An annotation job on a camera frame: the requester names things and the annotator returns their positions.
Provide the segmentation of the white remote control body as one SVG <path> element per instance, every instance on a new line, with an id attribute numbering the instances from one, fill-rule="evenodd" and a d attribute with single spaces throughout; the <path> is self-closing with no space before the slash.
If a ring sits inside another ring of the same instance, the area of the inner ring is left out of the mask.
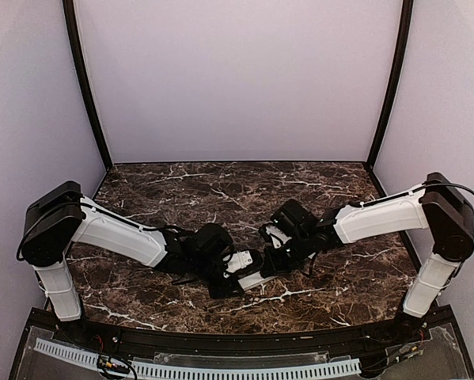
<path id="1" fill-rule="evenodd" d="M 253 289 L 254 287 L 263 285 L 273 279 L 275 279 L 275 276 L 263 277 L 259 272 L 255 272 L 251 275 L 247 275 L 246 277 L 239 279 L 238 283 L 244 291 L 248 291 Z"/>

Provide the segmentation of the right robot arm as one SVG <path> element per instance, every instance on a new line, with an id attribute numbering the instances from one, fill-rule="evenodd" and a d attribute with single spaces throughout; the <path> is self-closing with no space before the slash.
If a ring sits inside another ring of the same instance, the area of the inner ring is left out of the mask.
<path id="1" fill-rule="evenodd" d="M 280 276 L 304 260 L 362 239 L 406 230 L 429 230 L 430 255 L 409 287 L 402 314 L 391 321 L 387 336 L 402 344 L 416 333 L 418 321 L 474 252 L 474 208 L 463 196 L 471 192 L 434 172 L 413 188 L 369 202 L 349 203 L 321 217 L 294 199 L 287 200 L 263 226 L 271 240 L 265 249 L 262 277 Z"/>

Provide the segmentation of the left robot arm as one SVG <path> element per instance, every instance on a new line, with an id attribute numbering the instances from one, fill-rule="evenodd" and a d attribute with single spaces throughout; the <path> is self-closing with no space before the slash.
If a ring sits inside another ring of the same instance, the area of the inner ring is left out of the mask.
<path id="1" fill-rule="evenodd" d="M 80 184 L 67 181 L 31 204 L 17 260 L 35 270 L 63 330 L 78 345 L 95 338 L 82 317 L 82 304 L 66 262 L 66 251 L 84 243 L 131 258 L 159 272 L 201 279 L 212 298 L 240 295 L 239 271 L 253 263 L 238 252 L 227 231 L 208 223 L 197 231 L 177 226 L 149 227 L 124 218 L 82 195 Z"/>

